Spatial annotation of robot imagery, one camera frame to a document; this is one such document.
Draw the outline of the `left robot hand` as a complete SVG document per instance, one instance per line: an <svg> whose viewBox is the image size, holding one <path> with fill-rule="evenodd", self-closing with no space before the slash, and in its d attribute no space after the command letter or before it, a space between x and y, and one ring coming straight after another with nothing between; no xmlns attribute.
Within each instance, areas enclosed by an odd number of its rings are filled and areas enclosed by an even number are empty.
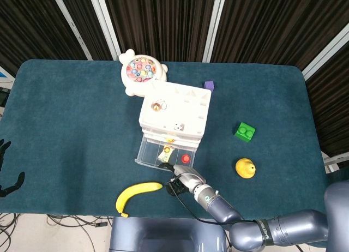
<svg viewBox="0 0 349 252"><path fill-rule="evenodd" d="M1 139L1 169L3 166L4 155L6 153L6 150L10 147L10 145L11 145L10 141L5 142L4 139ZM25 181L25 172L22 171L19 173L17 181L14 185L7 187L5 189L1 187L1 198L5 198L9 194L19 190L22 187L24 181Z"/></svg>

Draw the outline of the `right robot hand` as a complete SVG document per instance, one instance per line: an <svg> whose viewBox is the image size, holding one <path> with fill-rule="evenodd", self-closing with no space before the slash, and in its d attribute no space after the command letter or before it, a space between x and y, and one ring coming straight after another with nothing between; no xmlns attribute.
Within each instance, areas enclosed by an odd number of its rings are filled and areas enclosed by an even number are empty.
<svg viewBox="0 0 349 252"><path fill-rule="evenodd" d="M166 183L166 191L171 196L193 194L196 187L206 184L206 180L192 167L161 163L159 168L173 172L173 177Z"/></svg>

